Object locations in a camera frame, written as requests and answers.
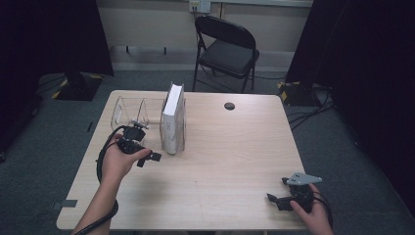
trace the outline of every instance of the wall outlet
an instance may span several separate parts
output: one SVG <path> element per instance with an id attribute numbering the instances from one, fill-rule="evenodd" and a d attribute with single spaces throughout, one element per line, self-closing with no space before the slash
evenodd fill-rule
<path id="1" fill-rule="evenodd" d="M 200 7 L 200 1 L 189 1 L 189 12 L 198 12 Z"/>
<path id="2" fill-rule="evenodd" d="M 210 13 L 209 1 L 189 1 L 189 12 Z"/>

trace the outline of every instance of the chair backrest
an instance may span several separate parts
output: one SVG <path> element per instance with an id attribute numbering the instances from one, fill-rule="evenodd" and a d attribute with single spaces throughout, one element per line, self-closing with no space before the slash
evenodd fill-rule
<path id="1" fill-rule="evenodd" d="M 211 16 L 200 16 L 195 20 L 196 31 L 224 42 L 241 47 L 255 49 L 256 43 L 253 35 L 244 27 L 229 23 Z"/>

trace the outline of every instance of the gray carpet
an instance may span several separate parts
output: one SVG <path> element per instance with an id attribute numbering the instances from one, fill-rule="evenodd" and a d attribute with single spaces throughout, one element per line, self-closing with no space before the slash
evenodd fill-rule
<path id="1" fill-rule="evenodd" d="M 275 78 L 284 74 L 257 75 Z M 58 75 L 44 76 L 40 82 L 55 77 Z M 68 234 L 56 227 L 59 212 L 51 207 L 66 198 L 110 93 L 116 89 L 164 91 L 170 81 L 185 83 L 189 91 L 192 77 L 192 71 L 116 71 L 115 77 L 104 79 L 92 102 L 50 99 L 55 88 L 48 88 L 59 80 L 41 86 L 39 91 L 46 91 L 37 116 L 0 164 L 0 234 Z M 247 91 L 276 95 L 277 82 L 258 78 L 255 89 Z M 218 92 L 200 83 L 197 91 Z M 314 109 L 286 107 L 286 113 L 294 119 L 301 115 L 296 113 Z M 413 217 L 382 172 L 356 148 L 349 126 L 335 109 L 309 118 L 293 134 L 306 173 L 323 178 L 318 187 L 331 203 L 336 234 L 415 234 Z"/>

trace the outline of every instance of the hand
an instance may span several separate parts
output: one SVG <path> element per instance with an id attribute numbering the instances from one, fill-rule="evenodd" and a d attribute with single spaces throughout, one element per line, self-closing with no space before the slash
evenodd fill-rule
<path id="1" fill-rule="evenodd" d="M 132 165 L 140 159 L 145 158 L 150 154 L 149 149 L 143 149 L 132 155 L 124 154 L 116 144 L 121 134 L 116 134 L 111 140 L 110 148 L 104 156 L 102 166 L 102 181 L 120 182 L 122 178 L 131 170 Z"/>
<path id="2" fill-rule="evenodd" d="M 309 186 L 313 192 L 319 193 L 318 189 L 313 184 L 310 184 Z M 313 201 L 311 213 L 305 212 L 305 210 L 295 201 L 290 201 L 290 205 L 312 234 L 333 235 L 326 210 L 320 202 L 317 200 Z"/>

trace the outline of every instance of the white wall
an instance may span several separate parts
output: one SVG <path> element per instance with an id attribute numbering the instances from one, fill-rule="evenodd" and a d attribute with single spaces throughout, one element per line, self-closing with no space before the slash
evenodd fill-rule
<path id="1" fill-rule="evenodd" d="M 211 3 L 210 15 L 241 24 L 255 37 L 259 50 L 296 51 L 309 0 L 222 0 L 263 5 Z M 194 15 L 188 1 L 98 0 L 110 46 L 195 48 Z M 286 7 L 293 3 L 295 7 Z"/>

